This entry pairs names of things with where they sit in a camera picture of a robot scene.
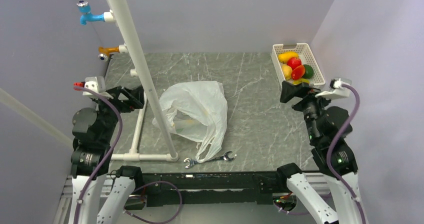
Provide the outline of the small yellow fake fruit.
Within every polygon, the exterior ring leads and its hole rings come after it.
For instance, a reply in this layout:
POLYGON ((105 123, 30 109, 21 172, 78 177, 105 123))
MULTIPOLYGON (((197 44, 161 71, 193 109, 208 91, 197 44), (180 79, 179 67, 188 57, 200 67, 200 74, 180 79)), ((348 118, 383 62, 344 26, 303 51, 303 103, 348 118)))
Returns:
POLYGON ((286 64, 291 58, 298 58, 299 55, 294 51, 287 51, 277 55, 277 59, 280 63, 286 64))

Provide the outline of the yellow fake mango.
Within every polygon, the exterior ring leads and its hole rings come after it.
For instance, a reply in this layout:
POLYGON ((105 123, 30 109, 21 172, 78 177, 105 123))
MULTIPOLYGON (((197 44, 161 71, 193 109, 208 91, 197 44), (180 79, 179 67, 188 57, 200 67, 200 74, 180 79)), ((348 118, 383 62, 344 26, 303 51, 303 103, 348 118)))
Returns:
POLYGON ((302 83, 310 84, 310 80, 309 79, 305 79, 305 78, 300 78, 300 79, 294 80, 292 82, 293 85, 300 85, 302 83))

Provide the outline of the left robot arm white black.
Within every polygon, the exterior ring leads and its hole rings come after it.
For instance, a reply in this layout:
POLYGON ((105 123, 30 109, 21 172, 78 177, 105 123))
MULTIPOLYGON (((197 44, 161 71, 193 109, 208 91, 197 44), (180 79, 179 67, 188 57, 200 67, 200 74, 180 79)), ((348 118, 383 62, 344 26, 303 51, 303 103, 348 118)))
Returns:
POLYGON ((140 167, 123 165, 115 172, 111 192, 100 205, 104 183, 109 173, 116 127, 123 129, 122 113, 142 109, 144 89, 113 87, 90 99, 96 107, 77 111, 72 118, 73 153, 71 155, 72 203, 70 224, 114 224, 131 194, 141 194, 144 187, 140 167))

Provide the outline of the translucent white plastic bag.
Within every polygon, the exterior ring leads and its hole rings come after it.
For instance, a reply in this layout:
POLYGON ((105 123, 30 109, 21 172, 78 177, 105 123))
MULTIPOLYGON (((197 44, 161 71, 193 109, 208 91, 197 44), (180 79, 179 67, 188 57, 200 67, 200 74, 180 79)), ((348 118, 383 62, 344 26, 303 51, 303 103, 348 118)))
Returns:
POLYGON ((228 124, 228 102, 218 81, 181 82, 159 98, 165 126, 200 146, 194 160, 205 163, 221 151, 228 124))

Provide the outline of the red fake tomato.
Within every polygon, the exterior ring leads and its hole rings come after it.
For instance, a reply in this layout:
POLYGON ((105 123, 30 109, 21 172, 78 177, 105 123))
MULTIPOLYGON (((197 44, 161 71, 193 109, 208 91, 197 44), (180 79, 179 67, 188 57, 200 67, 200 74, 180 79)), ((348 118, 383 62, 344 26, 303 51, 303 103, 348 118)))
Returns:
POLYGON ((302 65, 302 61, 299 57, 291 57, 286 63, 292 70, 302 65))

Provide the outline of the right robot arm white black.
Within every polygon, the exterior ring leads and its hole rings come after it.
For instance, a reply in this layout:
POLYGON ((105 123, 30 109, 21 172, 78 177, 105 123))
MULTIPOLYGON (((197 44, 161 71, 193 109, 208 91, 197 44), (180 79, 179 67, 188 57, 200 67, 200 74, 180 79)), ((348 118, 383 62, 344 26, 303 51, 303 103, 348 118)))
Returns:
POLYGON ((335 209, 318 194, 295 163, 277 168, 276 187, 293 193, 317 224, 367 223, 359 190, 358 165, 345 141, 353 130, 351 122, 360 107, 358 91, 341 78, 333 79, 328 91, 305 82, 283 81, 280 102, 287 103, 293 98, 300 98, 292 109, 303 113, 313 147, 312 157, 329 187, 335 209))

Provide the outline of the green fake lime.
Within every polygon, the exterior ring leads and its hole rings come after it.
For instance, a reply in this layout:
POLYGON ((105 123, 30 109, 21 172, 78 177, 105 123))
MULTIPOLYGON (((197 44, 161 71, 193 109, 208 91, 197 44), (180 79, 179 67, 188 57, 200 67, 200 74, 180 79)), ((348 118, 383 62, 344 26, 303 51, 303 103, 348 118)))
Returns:
POLYGON ((304 67, 305 72, 304 72, 302 77, 304 79, 311 79, 314 76, 314 73, 315 73, 314 69, 308 64, 304 64, 303 67, 304 67))

